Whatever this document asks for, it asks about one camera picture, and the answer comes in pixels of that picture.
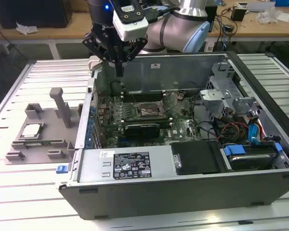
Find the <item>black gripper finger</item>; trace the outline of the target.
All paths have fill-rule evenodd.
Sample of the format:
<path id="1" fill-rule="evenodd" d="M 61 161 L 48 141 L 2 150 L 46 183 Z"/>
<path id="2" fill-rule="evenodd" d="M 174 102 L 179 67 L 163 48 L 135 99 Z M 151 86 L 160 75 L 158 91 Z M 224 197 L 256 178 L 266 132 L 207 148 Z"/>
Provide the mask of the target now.
<path id="1" fill-rule="evenodd" d="M 120 62 L 118 53 L 113 45 L 113 40 L 109 32 L 98 34 L 89 32 L 83 38 L 82 44 L 102 61 L 108 61 L 115 67 L 117 77 L 120 77 Z"/>
<path id="2" fill-rule="evenodd" d="M 147 44 L 147 38 L 121 42 L 119 46 L 119 76 L 123 77 L 123 64 L 132 61 Z"/>

